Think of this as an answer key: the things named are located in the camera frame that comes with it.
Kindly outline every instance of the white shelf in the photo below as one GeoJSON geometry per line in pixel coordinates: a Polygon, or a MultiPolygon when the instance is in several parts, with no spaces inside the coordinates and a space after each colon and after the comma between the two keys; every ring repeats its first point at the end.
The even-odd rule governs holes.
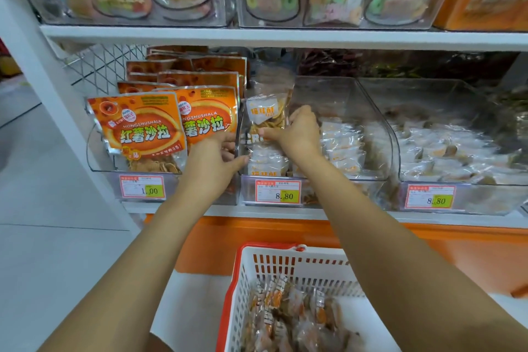
{"type": "Polygon", "coordinates": [[[527,33],[41,26],[51,40],[79,43],[247,47],[528,51],[527,33]]]}
{"type": "MultiPolygon", "coordinates": [[[[129,213],[155,213],[161,203],[123,202],[129,213]]],[[[416,224],[467,225],[477,227],[505,227],[511,229],[528,229],[528,217],[521,211],[513,211],[507,216],[479,216],[467,214],[439,214],[390,211],[389,214],[399,222],[416,224]]],[[[206,216],[247,217],[247,218],[275,218],[327,220],[322,209],[287,208],[269,206],[220,206],[213,205],[206,216]]]]}

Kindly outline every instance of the hand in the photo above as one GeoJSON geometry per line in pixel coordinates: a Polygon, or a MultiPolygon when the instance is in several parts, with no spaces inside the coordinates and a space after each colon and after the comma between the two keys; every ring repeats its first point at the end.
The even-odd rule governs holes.
{"type": "Polygon", "coordinates": [[[310,106],[302,106],[290,116],[290,126],[260,128],[259,135],[277,141],[284,153],[299,166],[301,171],[314,158],[322,156],[319,125],[310,106]]]}
{"type": "Polygon", "coordinates": [[[217,132],[193,145],[175,197],[193,202],[198,197],[208,208],[249,161],[248,156],[234,158],[234,140],[232,132],[217,132]]]}

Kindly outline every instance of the floor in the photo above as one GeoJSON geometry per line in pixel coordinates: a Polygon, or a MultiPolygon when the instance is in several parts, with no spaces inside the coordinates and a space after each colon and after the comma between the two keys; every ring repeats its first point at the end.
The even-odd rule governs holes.
{"type": "MultiPolygon", "coordinates": [[[[9,121],[0,109],[0,126],[2,120],[9,121]]],[[[0,128],[0,156],[0,350],[34,352],[131,235],[109,212],[42,105],[0,128]]],[[[153,333],[176,352],[213,351],[229,281],[174,273],[153,333]]],[[[528,327],[528,301],[496,300],[528,327]]],[[[378,327],[373,338],[392,345],[376,350],[397,350],[377,315],[372,320],[378,327]]]]}

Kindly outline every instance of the yellow label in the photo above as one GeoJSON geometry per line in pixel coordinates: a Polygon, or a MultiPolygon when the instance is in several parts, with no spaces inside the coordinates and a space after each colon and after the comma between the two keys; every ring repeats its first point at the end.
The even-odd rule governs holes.
{"type": "Polygon", "coordinates": [[[450,209],[453,204],[453,195],[433,195],[431,207],[443,207],[450,209]]]}
{"type": "Polygon", "coordinates": [[[145,185],[145,195],[147,198],[165,198],[163,185],[145,185]]]}
{"type": "Polygon", "coordinates": [[[299,203],[299,190],[280,190],[280,201],[282,203],[299,203]]]}

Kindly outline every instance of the left arm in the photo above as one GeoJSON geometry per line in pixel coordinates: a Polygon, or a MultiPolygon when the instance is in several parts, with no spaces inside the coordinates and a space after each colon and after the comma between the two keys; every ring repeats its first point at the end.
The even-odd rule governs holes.
{"type": "Polygon", "coordinates": [[[176,193],[38,352],[143,351],[183,242],[247,164],[247,156],[233,160],[226,151],[232,141],[223,132],[193,146],[176,193]]]}

